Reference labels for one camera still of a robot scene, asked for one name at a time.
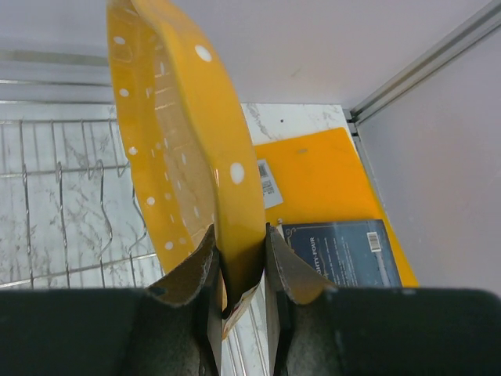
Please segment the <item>wire dish rack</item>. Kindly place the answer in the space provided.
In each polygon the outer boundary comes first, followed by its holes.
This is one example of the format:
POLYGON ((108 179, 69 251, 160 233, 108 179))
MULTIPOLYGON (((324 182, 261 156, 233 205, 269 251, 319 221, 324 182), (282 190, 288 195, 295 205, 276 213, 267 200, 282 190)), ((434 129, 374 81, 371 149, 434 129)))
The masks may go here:
POLYGON ((1 287, 145 287, 148 238, 101 56, 1 52, 1 287))

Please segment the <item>yellow polka dot plate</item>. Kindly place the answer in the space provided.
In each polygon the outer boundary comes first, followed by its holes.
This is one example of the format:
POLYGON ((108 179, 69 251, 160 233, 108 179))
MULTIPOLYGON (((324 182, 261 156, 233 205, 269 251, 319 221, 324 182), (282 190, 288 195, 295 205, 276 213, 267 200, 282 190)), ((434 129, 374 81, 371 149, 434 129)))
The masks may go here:
POLYGON ((173 2, 109 1, 106 29, 117 122, 153 248, 171 272, 214 230, 229 332, 259 285, 266 235, 236 91, 208 38, 173 2))

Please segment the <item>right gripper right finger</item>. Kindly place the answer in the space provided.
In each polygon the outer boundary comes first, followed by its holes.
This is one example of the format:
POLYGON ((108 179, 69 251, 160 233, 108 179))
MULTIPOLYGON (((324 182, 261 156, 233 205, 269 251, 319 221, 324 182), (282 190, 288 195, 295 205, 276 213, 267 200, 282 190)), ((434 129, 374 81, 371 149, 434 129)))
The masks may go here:
POLYGON ((475 289, 336 287, 265 238, 272 375, 497 375, 500 300, 475 289))

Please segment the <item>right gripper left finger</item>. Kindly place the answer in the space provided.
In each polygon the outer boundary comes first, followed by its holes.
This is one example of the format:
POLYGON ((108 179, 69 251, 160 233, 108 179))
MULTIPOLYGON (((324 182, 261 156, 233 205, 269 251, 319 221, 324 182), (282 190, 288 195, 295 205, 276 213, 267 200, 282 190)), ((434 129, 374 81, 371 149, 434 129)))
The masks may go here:
POLYGON ((214 230, 147 288, 1 293, 4 375, 217 375, 222 319, 214 230))

